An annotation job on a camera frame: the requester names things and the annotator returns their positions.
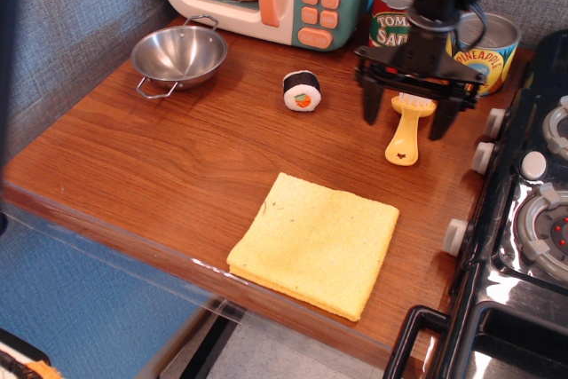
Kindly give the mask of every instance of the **folded cloth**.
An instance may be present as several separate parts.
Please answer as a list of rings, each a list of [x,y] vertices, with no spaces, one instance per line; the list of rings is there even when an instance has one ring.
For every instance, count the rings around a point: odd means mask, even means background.
[[[280,173],[229,271],[359,321],[397,219],[387,204]]]

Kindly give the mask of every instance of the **wooden countertop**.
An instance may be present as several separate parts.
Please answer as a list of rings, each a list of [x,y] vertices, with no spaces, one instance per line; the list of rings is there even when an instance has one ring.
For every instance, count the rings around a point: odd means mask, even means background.
[[[504,90],[460,113],[443,139],[428,140],[431,117],[421,119],[420,158],[399,167],[384,157],[398,125],[395,93],[385,92],[374,126],[362,118],[353,50],[367,43],[365,28],[325,53],[220,33],[229,54],[217,75],[168,99],[138,95],[142,76],[127,60],[8,164],[4,197],[384,367],[408,309],[448,312],[455,259],[442,251],[446,227],[473,213],[483,177],[469,167],[485,119],[509,105],[531,53],[519,51]],[[282,99],[284,75],[303,69],[321,86],[313,113],[292,112]],[[226,273],[227,255],[281,171],[400,210],[359,322]],[[417,359],[429,345],[422,340]]]

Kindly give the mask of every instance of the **stainless steel pot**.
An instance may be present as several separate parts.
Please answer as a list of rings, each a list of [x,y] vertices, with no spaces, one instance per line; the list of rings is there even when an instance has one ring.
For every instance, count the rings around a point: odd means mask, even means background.
[[[207,18],[212,28],[188,26],[191,20]],[[166,98],[204,83],[213,76],[227,56],[225,39],[217,33],[218,21],[209,15],[196,15],[183,26],[158,30],[140,40],[130,55],[132,65],[144,77],[136,91],[146,99]],[[147,95],[145,80],[170,88],[168,93]]]

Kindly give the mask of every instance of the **toy stove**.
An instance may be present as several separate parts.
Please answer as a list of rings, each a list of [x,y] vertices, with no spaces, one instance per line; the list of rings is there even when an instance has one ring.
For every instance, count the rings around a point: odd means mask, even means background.
[[[568,30],[540,42],[486,134],[476,212],[445,240],[459,259],[451,312],[411,310],[385,378],[402,376],[421,328],[440,335],[428,377],[568,377]]]

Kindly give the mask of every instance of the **plush sushi roll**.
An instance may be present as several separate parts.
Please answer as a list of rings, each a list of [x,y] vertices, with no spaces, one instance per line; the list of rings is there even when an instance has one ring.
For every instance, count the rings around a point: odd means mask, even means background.
[[[295,71],[284,77],[284,103],[294,111],[313,111],[321,101],[320,82],[311,71]]]

